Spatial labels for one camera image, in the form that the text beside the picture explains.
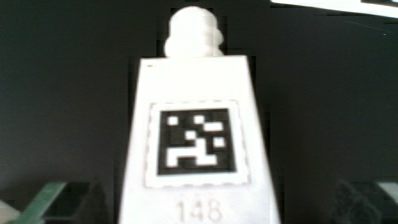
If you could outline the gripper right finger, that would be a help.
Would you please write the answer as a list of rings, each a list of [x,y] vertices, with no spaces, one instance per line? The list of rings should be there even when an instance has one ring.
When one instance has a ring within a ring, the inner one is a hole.
[[[398,182],[340,182],[332,224],[398,224]]]

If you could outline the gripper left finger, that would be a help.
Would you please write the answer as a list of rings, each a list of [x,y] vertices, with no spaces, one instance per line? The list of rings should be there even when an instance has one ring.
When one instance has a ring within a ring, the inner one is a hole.
[[[11,224],[107,224],[98,182],[50,182]]]

